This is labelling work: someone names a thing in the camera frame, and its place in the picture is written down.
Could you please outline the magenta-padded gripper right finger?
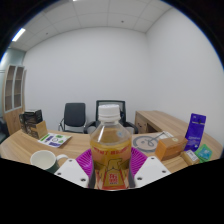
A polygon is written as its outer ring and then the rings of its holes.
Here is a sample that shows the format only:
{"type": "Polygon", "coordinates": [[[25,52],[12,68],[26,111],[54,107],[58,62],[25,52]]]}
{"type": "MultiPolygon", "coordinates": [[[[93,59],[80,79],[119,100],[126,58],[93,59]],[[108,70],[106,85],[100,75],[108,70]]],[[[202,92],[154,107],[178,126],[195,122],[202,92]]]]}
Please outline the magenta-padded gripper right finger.
{"type": "Polygon", "coordinates": [[[138,149],[131,149],[129,164],[129,186],[131,188],[143,187],[170,174],[171,172],[156,156],[147,157],[138,149]]]}

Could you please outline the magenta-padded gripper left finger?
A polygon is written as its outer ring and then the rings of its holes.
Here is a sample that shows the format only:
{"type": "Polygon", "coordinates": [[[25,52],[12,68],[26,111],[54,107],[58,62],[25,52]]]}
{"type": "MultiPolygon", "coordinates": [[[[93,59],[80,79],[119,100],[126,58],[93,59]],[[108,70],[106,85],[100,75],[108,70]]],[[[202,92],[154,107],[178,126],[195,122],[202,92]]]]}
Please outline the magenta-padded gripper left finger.
{"type": "Polygon", "coordinates": [[[81,187],[93,189],[96,178],[91,150],[86,150],[76,159],[67,159],[55,175],[81,187]]]}

